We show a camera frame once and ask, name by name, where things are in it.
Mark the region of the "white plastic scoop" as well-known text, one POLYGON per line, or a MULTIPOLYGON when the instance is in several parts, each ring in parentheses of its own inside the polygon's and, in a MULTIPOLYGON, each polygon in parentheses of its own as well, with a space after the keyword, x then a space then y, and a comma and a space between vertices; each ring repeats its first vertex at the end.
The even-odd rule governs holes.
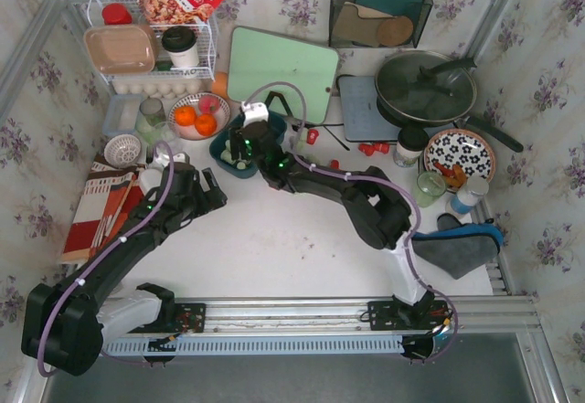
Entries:
POLYGON ((143 195, 146 196, 150 190, 161 185, 162 172, 158 169, 147 168, 138 176, 138 186, 143 195))

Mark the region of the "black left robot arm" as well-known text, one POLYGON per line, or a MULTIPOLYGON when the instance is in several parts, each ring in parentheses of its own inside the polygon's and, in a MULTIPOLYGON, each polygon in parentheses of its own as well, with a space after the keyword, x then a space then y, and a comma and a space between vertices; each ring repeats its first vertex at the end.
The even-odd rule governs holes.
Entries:
POLYGON ((104 346, 100 308, 127 273, 190 221, 219 209, 228 198, 213 172, 185 163, 168 165, 119 232, 95 257, 53 286, 28 295, 21 351, 73 376, 90 369, 104 346))

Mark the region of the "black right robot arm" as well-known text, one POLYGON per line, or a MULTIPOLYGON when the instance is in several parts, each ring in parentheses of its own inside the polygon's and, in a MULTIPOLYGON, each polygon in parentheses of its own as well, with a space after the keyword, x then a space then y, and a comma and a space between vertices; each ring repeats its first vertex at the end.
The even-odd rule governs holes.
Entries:
POLYGON ((420 278, 412 259, 410 239, 416 228, 410 216, 414 208, 379 168, 343 173, 309 164, 301 156, 283 151, 267 120, 229 128, 229 141, 232 155, 252 161, 271 188, 319 196, 343 206, 357 235, 369 247, 391 251, 397 261, 408 265, 407 279, 419 289, 409 299, 393 298, 398 318, 413 329, 432 317, 436 291, 420 278))

